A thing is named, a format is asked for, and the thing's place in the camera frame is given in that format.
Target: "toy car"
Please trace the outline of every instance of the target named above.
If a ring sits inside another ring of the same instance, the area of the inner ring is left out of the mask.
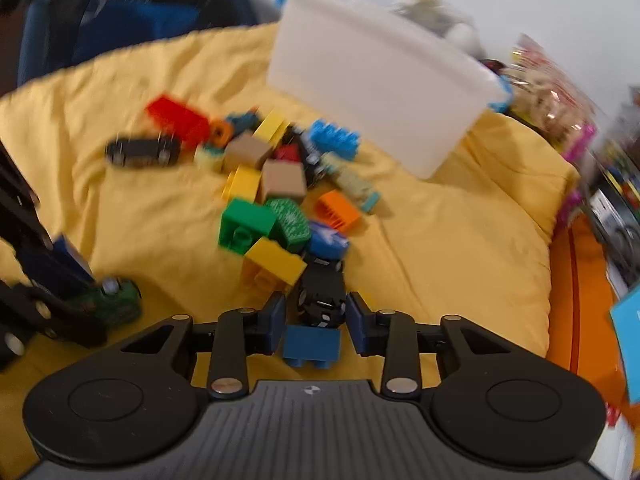
[[[140,291],[131,280],[105,278],[89,292],[67,303],[94,314],[108,328],[133,321],[140,315]]]
[[[307,263],[305,272],[290,295],[296,299],[300,321],[321,328],[340,326],[346,301],[342,260],[327,260],[309,253],[303,259]]]
[[[161,135],[157,139],[116,139],[104,149],[114,166],[172,166],[180,155],[180,139]]]

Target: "silver screw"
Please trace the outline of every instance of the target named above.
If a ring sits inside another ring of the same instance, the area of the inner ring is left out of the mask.
[[[211,389],[221,395],[235,394],[242,390],[242,383],[233,377],[222,377],[211,383]]]
[[[22,341],[20,341],[11,332],[4,334],[4,343],[6,344],[6,347],[17,356],[24,354],[24,345],[22,344]]]
[[[49,310],[49,307],[41,301],[36,301],[36,310],[44,319],[51,319],[51,311]]]
[[[409,377],[396,377],[386,382],[386,389],[395,394],[412,394],[418,389],[418,383]]]

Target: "yellow blanket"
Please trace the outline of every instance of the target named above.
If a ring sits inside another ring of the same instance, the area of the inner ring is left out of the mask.
[[[104,160],[117,135],[149,132],[143,109],[162,92],[210,117],[259,105],[310,124],[320,114],[265,83],[276,27],[190,34],[101,56],[30,83],[0,100],[0,137],[39,195],[49,233],[65,232],[97,277],[128,276],[143,295],[144,315],[112,340],[167,316],[196,321],[261,306],[238,283],[242,258],[217,246],[225,176],[183,161],[172,169],[120,170]],[[429,118],[425,118],[425,128]],[[389,132],[402,142],[402,132]],[[382,194],[374,214],[350,233],[349,290],[376,308],[419,322],[461,314],[544,355],[548,345],[548,243],[575,171],[531,130],[486,113],[426,182],[364,143],[353,167]],[[328,189],[318,186],[305,201]],[[8,246],[0,276],[19,279]],[[27,391],[86,355],[73,344],[38,336],[25,357],[0,374],[0,476],[14,478],[35,456],[21,424]],[[379,358],[360,358],[343,333],[331,370],[287,367],[280,359],[248,359],[258,378],[372,378]],[[424,382],[436,384],[434,360]],[[203,385],[206,370],[196,368]]]

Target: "blue toy block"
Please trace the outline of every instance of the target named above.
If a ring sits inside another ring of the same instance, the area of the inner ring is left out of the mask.
[[[353,160],[360,146],[360,134],[318,119],[308,131],[309,139],[321,152],[334,152],[345,160]]]
[[[258,114],[251,111],[241,115],[229,114],[226,120],[234,127],[234,137],[237,137],[247,130],[254,132],[262,122]]]
[[[282,358],[289,366],[300,368],[313,361],[316,368],[327,369],[340,357],[340,331],[306,325],[287,325]]]
[[[349,241],[346,236],[322,222],[309,222],[311,238],[306,244],[306,250],[314,256],[327,260],[341,260],[344,258]]]

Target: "tan toy block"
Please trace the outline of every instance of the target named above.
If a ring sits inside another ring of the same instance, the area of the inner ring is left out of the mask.
[[[273,148],[268,143],[245,132],[226,146],[222,167],[229,172],[235,171],[238,166],[249,166],[260,170],[272,151]]]
[[[262,167],[260,197],[290,198],[300,203],[306,196],[305,170],[298,162],[267,160]]]

